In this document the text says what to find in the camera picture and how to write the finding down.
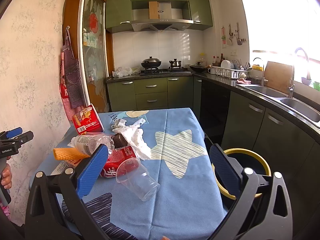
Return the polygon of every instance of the range hood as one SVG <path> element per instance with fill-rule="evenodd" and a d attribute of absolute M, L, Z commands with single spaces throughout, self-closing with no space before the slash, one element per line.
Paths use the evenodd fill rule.
<path fill-rule="evenodd" d="M 140 31 L 184 31 L 191 24 L 192 20 L 182 19 L 148 19 L 132 22 L 132 28 L 135 32 Z"/>
<path fill-rule="evenodd" d="M 169 1 L 150 1 L 148 3 L 148 12 L 147 17 L 149 19 L 137 18 L 131 22 L 135 32 L 167 30 L 184 31 L 193 24 L 192 20 L 182 19 L 182 10 L 180 10 L 180 15 L 174 13 L 173 19 L 171 2 Z"/>

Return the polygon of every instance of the gas stove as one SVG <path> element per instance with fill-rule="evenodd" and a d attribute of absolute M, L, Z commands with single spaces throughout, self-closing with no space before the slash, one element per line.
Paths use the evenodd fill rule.
<path fill-rule="evenodd" d="M 151 68 L 141 70 L 141 76 L 145 75 L 156 75 L 156 74 L 165 74 L 165 73 L 191 73 L 187 68 L 176 67 L 176 68 Z"/>

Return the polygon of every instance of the window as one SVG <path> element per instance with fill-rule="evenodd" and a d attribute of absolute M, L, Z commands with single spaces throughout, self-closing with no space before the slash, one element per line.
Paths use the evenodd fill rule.
<path fill-rule="evenodd" d="M 295 64 L 294 79 L 301 82 L 307 69 L 320 82 L 320 7 L 316 0 L 243 0 L 247 18 L 250 60 Z M 310 58 L 293 57 L 302 47 Z"/>

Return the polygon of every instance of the dish rack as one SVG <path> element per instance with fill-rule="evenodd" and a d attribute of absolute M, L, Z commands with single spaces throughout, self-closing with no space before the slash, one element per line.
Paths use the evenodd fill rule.
<path fill-rule="evenodd" d="M 223 67 L 212 67 L 213 71 L 212 74 L 216 74 L 217 76 L 223 76 L 230 79 L 236 78 L 239 79 L 241 73 L 248 75 L 248 72 L 245 70 L 238 70 L 238 69 L 229 69 Z"/>

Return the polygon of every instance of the red can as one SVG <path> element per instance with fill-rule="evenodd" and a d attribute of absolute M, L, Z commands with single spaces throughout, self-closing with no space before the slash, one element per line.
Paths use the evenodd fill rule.
<path fill-rule="evenodd" d="M 79 135 L 87 132 L 104 132 L 103 125 L 93 104 L 88 105 L 72 117 L 72 122 Z"/>
<path fill-rule="evenodd" d="M 121 163 L 130 158 L 136 158 L 137 155 L 131 146 L 122 147 L 112 151 L 104 165 L 100 175 L 105 178 L 116 176 L 116 171 Z"/>

